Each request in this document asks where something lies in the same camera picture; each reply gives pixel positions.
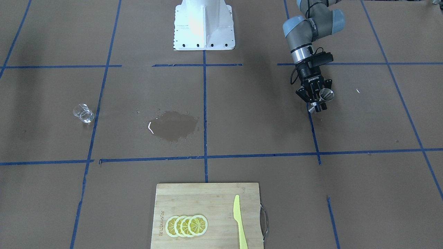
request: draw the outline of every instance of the cutting board handle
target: cutting board handle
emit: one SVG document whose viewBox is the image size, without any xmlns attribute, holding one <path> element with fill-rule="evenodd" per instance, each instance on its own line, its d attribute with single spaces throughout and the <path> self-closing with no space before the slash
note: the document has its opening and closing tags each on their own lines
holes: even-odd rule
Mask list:
<svg viewBox="0 0 443 249">
<path fill-rule="evenodd" d="M 268 213 L 266 212 L 266 209 L 264 209 L 264 207 L 263 207 L 263 203 L 260 202 L 260 213 L 261 213 L 262 210 L 263 210 L 264 218 L 265 218 L 265 222 L 266 222 L 266 230 L 265 230 L 265 232 L 263 233 L 263 226 L 262 226 L 262 224 L 261 224 L 261 219 L 260 219 L 260 228 L 261 228 L 261 232 L 262 232 L 262 234 L 263 234 L 263 242 L 264 242 L 264 240 L 266 239 L 266 235 L 267 235 L 268 232 L 269 232 L 269 226 L 268 226 Z"/>
</svg>

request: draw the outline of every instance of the white metal bracket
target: white metal bracket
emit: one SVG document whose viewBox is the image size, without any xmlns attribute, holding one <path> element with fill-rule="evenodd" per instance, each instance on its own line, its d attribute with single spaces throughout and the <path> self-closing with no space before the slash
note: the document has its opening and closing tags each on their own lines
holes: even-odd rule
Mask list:
<svg viewBox="0 0 443 249">
<path fill-rule="evenodd" d="M 231 50 L 232 8 L 224 0 L 183 0 L 175 7 L 174 50 Z"/>
</svg>

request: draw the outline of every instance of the black object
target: black object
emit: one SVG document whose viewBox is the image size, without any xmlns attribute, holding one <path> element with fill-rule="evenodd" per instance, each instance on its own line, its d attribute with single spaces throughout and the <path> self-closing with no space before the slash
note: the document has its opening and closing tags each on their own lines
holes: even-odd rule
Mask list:
<svg viewBox="0 0 443 249">
<path fill-rule="evenodd" d="M 320 66 L 332 61 L 334 61 L 332 54 L 322 51 L 318 54 L 313 54 L 295 65 L 295 70 L 297 70 L 298 77 L 301 81 L 301 87 L 295 93 L 306 103 L 319 102 L 320 90 L 323 88 L 331 89 L 332 80 L 325 80 L 323 78 Z M 316 112 L 321 112 L 326 109 L 326 103 L 315 106 Z"/>
</svg>

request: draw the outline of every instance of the knife handle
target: knife handle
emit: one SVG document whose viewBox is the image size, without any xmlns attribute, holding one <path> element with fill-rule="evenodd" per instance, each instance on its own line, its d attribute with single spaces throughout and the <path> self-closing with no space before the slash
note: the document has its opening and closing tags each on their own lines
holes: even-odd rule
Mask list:
<svg viewBox="0 0 443 249">
<path fill-rule="evenodd" d="M 240 238 L 240 249 L 248 249 L 248 244 L 246 243 L 245 231 L 243 230 L 243 224 L 238 223 L 238 236 Z"/>
</svg>

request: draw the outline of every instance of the yellow knife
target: yellow knife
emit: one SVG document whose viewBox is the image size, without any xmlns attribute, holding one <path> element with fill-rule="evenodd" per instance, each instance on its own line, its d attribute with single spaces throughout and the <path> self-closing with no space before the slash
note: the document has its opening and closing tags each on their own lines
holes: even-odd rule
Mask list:
<svg viewBox="0 0 443 249">
<path fill-rule="evenodd" d="M 240 212 L 240 196 L 236 195 L 234 199 L 234 219 L 238 223 L 238 236 L 240 238 L 240 249 L 248 249 L 248 244 L 246 243 L 245 232 L 243 231 L 243 222 L 241 221 Z"/>
</svg>

